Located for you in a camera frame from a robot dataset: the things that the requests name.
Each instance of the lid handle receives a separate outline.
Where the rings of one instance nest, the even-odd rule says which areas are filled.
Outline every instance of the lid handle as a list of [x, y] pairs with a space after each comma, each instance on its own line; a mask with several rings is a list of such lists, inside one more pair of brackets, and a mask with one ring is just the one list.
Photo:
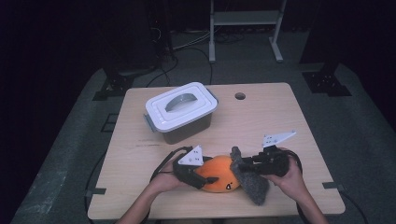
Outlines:
[[197, 98], [194, 96], [192, 93], [183, 93], [180, 94], [179, 96], [173, 98], [165, 107], [166, 112], [172, 112], [172, 110], [175, 110], [176, 108], [180, 108], [181, 105], [191, 102], [191, 101], [196, 101]]

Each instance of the hole in table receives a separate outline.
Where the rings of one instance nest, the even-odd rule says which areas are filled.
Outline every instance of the hole in table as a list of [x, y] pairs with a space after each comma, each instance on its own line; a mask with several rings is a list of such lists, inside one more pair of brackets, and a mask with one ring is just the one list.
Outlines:
[[236, 98], [237, 100], [245, 100], [245, 98], [247, 98], [247, 97], [246, 97], [246, 95], [245, 95], [244, 93], [242, 93], [242, 92], [237, 92], [237, 93], [235, 94], [235, 98]]

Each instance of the white plastic piece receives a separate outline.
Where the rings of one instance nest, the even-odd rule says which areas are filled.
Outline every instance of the white plastic piece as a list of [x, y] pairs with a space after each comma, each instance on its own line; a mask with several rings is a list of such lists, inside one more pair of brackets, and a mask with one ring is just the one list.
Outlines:
[[294, 136], [296, 131], [292, 130], [289, 133], [266, 134], [262, 140], [262, 147], [270, 147], [279, 144], [286, 139]]
[[177, 162], [180, 165], [197, 165], [202, 166], [204, 164], [204, 158], [202, 157], [201, 146], [195, 147], [189, 153], [187, 153], [183, 158]]

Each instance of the white lid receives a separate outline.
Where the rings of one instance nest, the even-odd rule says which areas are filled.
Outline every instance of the white lid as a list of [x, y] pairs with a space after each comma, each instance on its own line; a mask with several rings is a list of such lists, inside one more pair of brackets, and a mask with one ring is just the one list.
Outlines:
[[149, 99], [146, 109], [155, 128], [167, 133], [212, 113], [217, 105], [202, 83], [192, 82]]

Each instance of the black stand base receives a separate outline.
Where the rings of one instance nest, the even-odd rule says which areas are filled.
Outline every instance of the black stand base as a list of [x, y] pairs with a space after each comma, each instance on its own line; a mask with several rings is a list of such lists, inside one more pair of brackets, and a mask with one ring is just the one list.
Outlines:
[[133, 78], [120, 77], [120, 80], [106, 79], [102, 89], [93, 96], [93, 101], [105, 101], [107, 97], [125, 96], [125, 93], [132, 87]]
[[341, 85], [334, 72], [339, 62], [329, 58], [318, 72], [305, 72], [303, 76], [313, 93], [327, 93], [329, 96], [351, 96], [347, 87]]
[[313, 93], [327, 93], [329, 96], [351, 96], [347, 87], [341, 85], [335, 75], [323, 75], [320, 72], [305, 72], [303, 76]]

